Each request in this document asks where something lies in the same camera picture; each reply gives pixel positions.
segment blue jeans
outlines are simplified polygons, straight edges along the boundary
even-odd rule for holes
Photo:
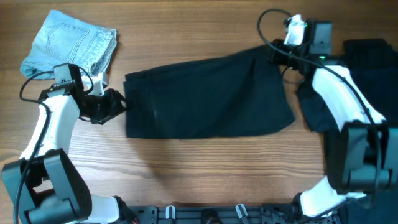
[[[115,47],[116,29],[87,24],[51,10],[33,41],[32,50],[22,62],[21,72],[29,78],[68,62],[84,68],[90,75],[97,75],[106,71]],[[54,74],[37,77],[50,78],[54,78]]]

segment jeans pocket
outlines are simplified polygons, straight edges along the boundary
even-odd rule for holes
[[[60,24],[48,34],[46,50],[68,62],[72,62],[81,41],[89,30]]]

